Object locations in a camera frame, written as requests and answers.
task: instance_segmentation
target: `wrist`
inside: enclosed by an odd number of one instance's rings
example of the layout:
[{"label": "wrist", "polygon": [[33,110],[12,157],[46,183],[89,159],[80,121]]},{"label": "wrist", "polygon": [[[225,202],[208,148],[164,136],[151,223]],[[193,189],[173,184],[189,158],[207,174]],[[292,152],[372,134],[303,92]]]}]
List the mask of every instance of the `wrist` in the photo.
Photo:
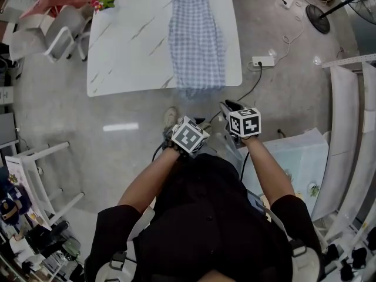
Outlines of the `wrist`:
[{"label": "wrist", "polygon": [[166,150],[167,148],[175,150],[180,156],[188,157],[188,153],[171,139],[165,139],[162,143],[162,149]]},{"label": "wrist", "polygon": [[247,148],[251,148],[254,143],[256,143],[257,137],[251,136],[249,139],[242,139],[243,143],[247,146]]},{"label": "wrist", "polygon": [[166,156],[170,156],[170,157],[175,158],[175,159],[179,158],[179,156],[180,156],[179,151],[175,150],[172,147],[166,147],[165,150],[163,151],[163,153]]}]

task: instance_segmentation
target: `white table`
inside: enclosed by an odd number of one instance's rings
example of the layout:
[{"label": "white table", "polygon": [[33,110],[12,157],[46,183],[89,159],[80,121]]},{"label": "white table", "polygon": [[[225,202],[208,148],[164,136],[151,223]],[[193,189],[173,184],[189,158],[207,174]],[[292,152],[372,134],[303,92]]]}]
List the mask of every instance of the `white table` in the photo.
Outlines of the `white table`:
[{"label": "white table", "polygon": [[[38,168],[35,161],[43,158],[51,153],[55,153],[58,150],[67,148],[68,142],[49,147],[49,145],[43,145],[34,149],[27,150],[23,153],[19,153],[15,156],[6,156],[6,166],[8,167],[9,174],[14,174],[17,178],[18,184],[22,185],[27,194],[29,195],[32,206],[28,211],[29,217],[36,223],[44,226],[51,231],[51,225],[53,225],[60,217],[62,217],[75,203],[77,203],[82,197],[83,192],[74,197],[62,210],[55,211],[51,205],[51,201],[62,194],[61,188],[57,189],[49,196],[41,181],[41,177],[38,173]],[[54,214],[51,218],[48,217],[46,211]]]},{"label": "white table", "polygon": [[[225,40],[226,86],[242,82],[232,0],[210,0]],[[88,55],[88,95],[175,88],[168,44],[171,0],[115,0],[93,17]]]}]

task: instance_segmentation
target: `power strip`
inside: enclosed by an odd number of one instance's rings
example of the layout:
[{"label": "power strip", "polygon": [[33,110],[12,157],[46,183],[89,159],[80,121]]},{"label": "power strip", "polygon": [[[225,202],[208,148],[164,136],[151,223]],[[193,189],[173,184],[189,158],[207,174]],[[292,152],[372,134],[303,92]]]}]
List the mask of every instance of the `power strip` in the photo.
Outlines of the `power strip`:
[{"label": "power strip", "polygon": [[282,6],[285,9],[290,9],[290,7],[292,6],[293,2],[294,2],[294,0],[283,0]]},{"label": "power strip", "polygon": [[258,67],[259,63],[263,64],[263,67],[273,67],[274,66],[274,58],[272,56],[253,56],[252,57],[252,64],[253,66]]}]

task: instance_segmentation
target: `checkered cloth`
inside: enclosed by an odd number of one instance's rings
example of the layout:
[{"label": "checkered cloth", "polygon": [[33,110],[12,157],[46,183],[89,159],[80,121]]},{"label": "checkered cloth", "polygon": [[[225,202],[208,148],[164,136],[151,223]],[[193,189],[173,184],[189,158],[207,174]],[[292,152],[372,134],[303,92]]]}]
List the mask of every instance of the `checkered cloth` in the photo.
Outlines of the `checkered cloth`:
[{"label": "checkered cloth", "polygon": [[169,44],[177,88],[189,97],[225,85],[222,33],[209,0],[172,0]]}]

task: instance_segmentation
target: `gray floor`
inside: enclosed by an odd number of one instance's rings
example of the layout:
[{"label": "gray floor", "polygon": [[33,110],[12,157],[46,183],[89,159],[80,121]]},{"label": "gray floor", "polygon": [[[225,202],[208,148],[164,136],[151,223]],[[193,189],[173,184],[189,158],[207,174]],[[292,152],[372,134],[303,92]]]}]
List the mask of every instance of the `gray floor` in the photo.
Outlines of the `gray floor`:
[{"label": "gray floor", "polygon": [[[243,84],[225,88],[199,102],[187,102],[175,90],[150,90],[89,98],[86,94],[86,64],[77,52],[72,59],[51,64],[46,57],[25,59],[20,80],[15,83],[14,110],[20,135],[31,147],[69,141],[70,148],[40,162],[47,189],[64,189],[70,198],[80,191],[84,198],[67,218],[82,243],[82,258],[90,250],[97,212],[117,203],[129,183],[151,161],[162,140],[162,118],[171,105],[181,115],[211,118],[218,102],[237,99],[247,92],[259,73],[247,70],[252,56],[281,57],[287,50],[283,35],[293,39],[301,31],[304,7],[293,4],[285,10],[278,0],[233,0],[240,41]],[[260,83],[243,101],[262,115],[262,140],[277,138],[281,128],[287,136],[312,127],[324,133],[330,129],[330,77],[314,57],[323,62],[357,54],[357,45],[344,10],[329,16],[331,31],[316,31],[304,14],[303,34],[291,44],[290,54],[273,70],[265,70]],[[104,132],[118,123],[138,123],[138,130]]]}]

